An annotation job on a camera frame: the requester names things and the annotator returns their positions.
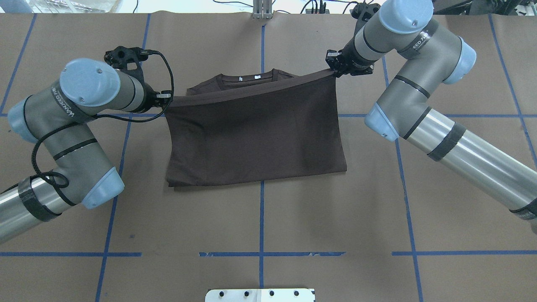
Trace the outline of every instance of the grid line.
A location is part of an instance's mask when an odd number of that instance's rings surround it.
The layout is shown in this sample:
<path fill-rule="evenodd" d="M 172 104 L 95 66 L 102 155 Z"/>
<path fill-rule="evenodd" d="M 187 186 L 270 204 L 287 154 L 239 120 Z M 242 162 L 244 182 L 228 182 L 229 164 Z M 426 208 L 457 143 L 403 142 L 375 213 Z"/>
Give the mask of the grid line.
<path fill-rule="evenodd" d="M 490 29 L 492 30 L 492 37 L 494 38 L 494 44 L 496 45 L 496 50 L 498 52 L 498 57 L 500 59 L 500 63 L 502 64 L 502 69 L 504 71 L 507 84 L 509 85 L 509 89 L 511 90 L 511 96 L 513 97 L 514 105 L 517 108 L 518 116 L 520 118 L 520 123 L 522 124 L 522 128 L 524 129 L 524 135 L 526 136 L 526 140 L 529 145 L 529 151 L 532 154 L 533 164 L 537 167 L 537 157 L 535 156 L 535 149 L 533 148 L 532 140 L 529 138 L 528 128 L 526 127 L 526 122 L 524 121 L 524 117 L 522 116 L 522 111 L 520 110 L 520 104 L 518 103 L 517 94 L 515 94 L 513 83 L 511 82 L 511 77 L 509 76 L 509 72 L 507 72 L 507 67 L 505 66 L 505 61 L 503 59 L 502 50 L 500 49 L 498 38 L 496 37 L 496 30 L 494 29 L 494 22 L 492 21 L 492 14 L 489 14 L 489 23 L 490 23 Z"/>
<path fill-rule="evenodd" d="M 430 250 L 393 251 L 392 256 L 537 255 L 537 250 Z"/>
<path fill-rule="evenodd" d="M 8 95 L 9 91 L 11 90 L 11 86 L 13 85 L 13 81 L 15 80 L 15 75 L 17 74 L 17 71 L 19 69 L 20 62 L 23 58 L 24 50 L 26 49 L 26 45 L 28 45 L 28 40 L 30 39 L 30 34 L 32 34 L 32 29 L 35 24 L 35 20 L 37 19 L 37 14 L 33 14 L 32 22 L 30 23 L 30 27 L 28 28 L 28 32 L 26 33 L 26 38 L 24 39 L 24 43 L 22 48 L 20 49 L 19 56 L 17 58 L 17 63 L 15 63 L 15 67 L 13 68 L 13 73 L 11 74 L 11 78 L 9 79 L 8 87 L 6 88 L 4 99 L 2 100 L 2 104 L 0 105 L 0 113 L 4 113 L 4 107 L 5 103 L 8 101 Z"/>
<path fill-rule="evenodd" d="M 388 65 L 386 64 L 386 57 L 382 57 L 382 66 L 384 70 L 384 80 L 386 82 L 386 88 L 390 85 L 389 79 L 388 79 Z M 403 192 L 404 192 L 404 202 L 405 206 L 407 208 L 407 225 L 408 225 L 408 234 L 410 237 L 410 248 L 412 249 L 411 256 L 412 261 L 414 264 L 414 275 L 416 276 L 416 286 L 418 290 L 418 298 L 419 302 L 423 302 L 423 291 L 422 291 L 422 280 L 419 275 L 419 266 L 418 266 L 418 255 L 416 253 L 416 243 L 414 240 L 414 231 L 412 227 L 412 216 L 410 214 L 410 205 L 408 202 L 408 193 L 407 193 L 407 183 L 404 178 L 404 170 L 403 170 L 403 160 L 401 158 L 401 149 L 399 147 L 399 138 L 395 140 L 395 150 L 397 153 L 397 162 L 399 164 L 399 175 L 401 177 L 401 183 L 403 185 Z"/>
<path fill-rule="evenodd" d="M 0 251 L 1 257 L 103 257 L 99 252 Z M 108 257 L 141 257 L 142 253 L 108 253 Z"/>
<path fill-rule="evenodd" d="M 265 25 L 261 27 L 261 73 L 265 72 Z M 349 116 L 365 116 L 364 114 L 346 114 Z M 338 257 L 345 255 L 344 251 L 299 251 L 299 252 L 265 252 L 265 181 L 259 185 L 259 251 L 228 252 L 214 251 L 199 253 L 200 257 L 259 257 L 259 288 L 264 288 L 264 258 L 265 257 Z"/>
<path fill-rule="evenodd" d="M 151 14 L 147 14 L 147 20 L 146 20 L 146 30 L 143 35 L 143 42 L 142 42 L 142 48 L 145 49 L 146 42 L 147 42 L 147 34 L 149 31 L 149 24 L 151 22 Z M 132 113 L 129 113 L 129 119 L 132 119 L 134 115 Z M 119 164 L 119 171 L 118 174 L 121 177 L 123 174 L 123 167 L 125 165 L 125 152 L 127 151 L 127 142 L 129 140 L 130 135 L 130 126 L 132 122 L 127 122 L 127 130 L 125 131 L 125 140 L 123 142 L 123 150 L 121 151 L 121 162 Z M 101 270 L 99 273 L 99 282 L 97 283 L 97 292 L 95 294 L 95 302 L 99 302 L 100 300 L 100 294 L 101 289 L 103 288 L 103 280 L 104 280 L 104 274 L 106 271 L 106 261 L 108 259 L 108 250 L 110 248 L 110 238 L 112 237 L 112 228 L 114 225 L 114 218 L 115 218 L 115 210 L 118 203 L 118 196 L 114 197 L 114 200 L 112 202 L 112 210 L 110 213 L 110 221 L 108 223 L 108 232 L 106 234 L 106 241 L 105 241 L 105 247 L 104 247 L 104 253 L 103 253 L 103 261 L 101 263 Z"/>

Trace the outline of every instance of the folded t-shirt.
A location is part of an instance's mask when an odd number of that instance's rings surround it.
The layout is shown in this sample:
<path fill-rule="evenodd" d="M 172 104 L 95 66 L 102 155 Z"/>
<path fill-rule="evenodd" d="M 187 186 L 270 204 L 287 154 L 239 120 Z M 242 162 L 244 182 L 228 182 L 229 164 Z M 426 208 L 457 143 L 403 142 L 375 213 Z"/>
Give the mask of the folded t-shirt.
<path fill-rule="evenodd" d="M 166 111 L 169 186 L 224 185 L 346 171 L 331 70 L 217 75 Z"/>

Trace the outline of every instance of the wire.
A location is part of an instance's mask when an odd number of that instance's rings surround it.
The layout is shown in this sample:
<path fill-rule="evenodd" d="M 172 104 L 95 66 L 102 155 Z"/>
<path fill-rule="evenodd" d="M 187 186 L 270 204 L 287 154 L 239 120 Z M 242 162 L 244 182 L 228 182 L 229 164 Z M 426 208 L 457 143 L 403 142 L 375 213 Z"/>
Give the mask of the wire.
<path fill-rule="evenodd" d="M 311 13 L 313 13 L 313 1 L 315 1 L 315 3 L 317 3 L 317 0 L 309 0 L 308 2 L 306 2 L 306 4 L 304 4 L 304 7 L 302 7 L 302 10 L 300 11 L 300 13 L 302 13 L 304 11 L 304 9 L 306 9 L 306 6 L 311 2 Z"/>
<path fill-rule="evenodd" d="M 223 4 L 229 4 L 229 3 L 240 3 L 242 5 L 246 5 L 246 6 L 249 6 L 249 7 L 253 7 L 253 5 L 250 5 L 250 4 L 246 4 L 244 2 L 240 2 L 240 1 L 216 1 L 216 0 L 213 0 L 213 2 L 216 2 L 216 3 L 223 3 Z"/>
<path fill-rule="evenodd" d="M 113 118 L 113 119 L 119 119 L 119 120 L 122 120 L 122 121 L 129 121 L 129 122 L 133 122 L 133 123 L 145 123 L 145 122 L 148 122 L 148 121 L 152 121 L 158 117 L 160 117 L 161 115 L 164 114 L 164 112 L 168 109 L 168 107 L 170 106 L 171 102 L 173 102 L 173 92 L 174 92 L 174 85 L 173 85 L 173 73 L 171 71 L 171 67 L 170 67 L 170 64 L 168 64 L 168 61 L 166 60 L 166 58 L 164 57 L 164 55 L 161 53 L 161 52 L 158 52 L 158 51 L 152 51 L 150 49 L 148 49 L 147 51 L 149 51 L 150 54 L 156 54 L 156 55 L 159 55 L 162 60 L 164 61 L 164 64 L 166 64 L 166 67 L 168 69 L 168 72 L 170 73 L 170 82 L 171 82 L 171 96 L 170 96 L 170 99 L 169 101 L 166 103 L 166 105 L 164 106 L 164 108 L 162 108 L 162 111 L 155 115 L 154 117 L 152 118 L 149 118 L 149 119 L 143 119 L 143 120 L 136 120 L 136 119 L 126 119 L 126 118 L 121 118 L 121 117 L 117 117 L 117 116 L 112 116 L 110 114 L 101 114 L 101 115 L 95 115 L 93 117 L 95 117 L 96 119 L 98 118 Z M 51 137 L 52 135 L 62 131 L 62 130 L 65 130 L 67 128 L 71 128 L 73 126 L 76 126 L 76 125 L 80 125 L 79 123 L 71 123 L 71 124 L 68 124 L 68 125 L 64 125 L 64 126 L 61 126 L 59 128 L 56 128 L 52 131 L 50 131 L 49 133 L 43 135 L 34 145 L 33 147 L 33 150 L 32 150 L 32 168 L 34 169 L 35 171 L 35 175 L 33 176 L 30 176 L 30 179 L 35 179 L 37 177 L 40 177 L 42 180 L 44 180 L 45 182 L 47 182 L 49 185 L 51 185 L 56 191 L 58 189 L 63 189 L 63 188 L 66 188 L 68 185 L 69 185 L 69 179 L 67 179 L 67 177 L 61 173 L 58 173 L 58 172 L 54 172 L 54 171 L 49 171 L 49 172 L 41 172 L 41 170 L 39 169 L 39 166 L 37 165 L 37 152 L 39 151 L 39 147 L 41 146 L 41 144 L 46 140 L 48 139 L 49 137 Z M 60 178 L 63 180 L 63 183 L 59 184 L 56 182 L 56 180 L 53 178 L 53 177 L 57 177 L 57 178 Z M 7 190 L 5 190 L 4 192 L 2 193 L 5 193 L 11 189 L 14 189 L 18 186 L 18 184 L 15 184 L 11 187 L 9 187 Z M 60 195 L 60 197 L 67 203 L 67 204 L 72 204 L 71 201 L 69 201 L 65 196 L 63 195 Z"/>
<path fill-rule="evenodd" d="M 349 1 L 342 1 L 342 0 L 325 0 L 325 1 L 349 3 Z"/>
<path fill-rule="evenodd" d="M 164 57 L 164 55 L 162 53 L 160 53 L 158 51 L 152 51 L 150 49 L 148 49 L 147 51 L 149 51 L 150 54 L 159 55 L 162 58 L 162 60 L 164 61 L 164 64 L 166 64 L 166 68 L 168 69 L 168 72 L 170 73 L 170 82 L 171 82 L 171 97 L 170 97 L 170 101 L 166 103 L 166 105 L 162 108 L 162 111 L 159 114 L 155 115 L 152 118 L 148 118 L 148 119 L 126 119 L 126 118 L 122 118 L 122 117 L 113 116 L 111 114 L 99 114 L 99 115 L 94 116 L 95 118 L 113 118 L 113 119 L 119 119 L 119 120 L 122 120 L 122 121 L 130 121 L 130 122 L 133 122 L 133 123 L 146 123 L 148 121 L 152 121 L 154 119 L 157 119 L 158 117 L 163 115 L 164 112 L 168 109 L 168 107 L 170 106 L 171 102 L 173 102 L 173 91 L 175 89 L 174 86 L 173 86 L 173 73 L 171 71 L 170 65 L 168 64 L 168 61 L 166 60 L 166 58 Z"/>
<path fill-rule="evenodd" d="M 351 4 L 353 4 L 353 3 L 356 3 L 356 5 L 358 5 L 358 2 L 356 2 L 356 1 L 350 1 L 349 3 L 347 3 L 347 6 L 343 9 L 342 14 L 345 13 L 345 12 L 347 11 L 347 8 L 349 7 L 349 5 L 351 5 Z"/>
<path fill-rule="evenodd" d="M 32 150 L 32 168 L 34 169 L 35 171 L 35 177 L 40 177 L 42 180 L 46 181 L 49 185 L 53 186 L 55 189 L 63 189 L 63 188 L 66 188 L 68 185 L 69 185 L 69 180 L 67 179 L 67 177 L 65 177 L 65 175 L 63 174 L 60 174 L 58 172 L 46 172 L 46 173 L 43 173 L 41 172 L 41 170 L 39 169 L 38 165 L 37 165 L 37 151 L 39 150 L 39 147 L 41 146 L 41 144 L 46 140 L 48 139 L 49 137 L 51 137 L 52 135 L 62 131 L 62 130 L 65 130 L 67 128 L 71 128 L 73 126 L 76 126 L 76 125 L 80 125 L 79 123 L 71 123 L 71 124 L 68 124 L 68 125 L 65 125 L 65 126 L 61 126 L 59 128 L 56 128 L 52 131 L 50 131 L 49 133 L 43 135 L 34 145 L 34 148 Z M 56 176 L 56 177 L 59 177 L 61 179 L 64 180 L 64 183 L 63 184 L 59 184 L 56 182 L 55 179 L 53 178 L 46 178 L 45 176 Z"/>

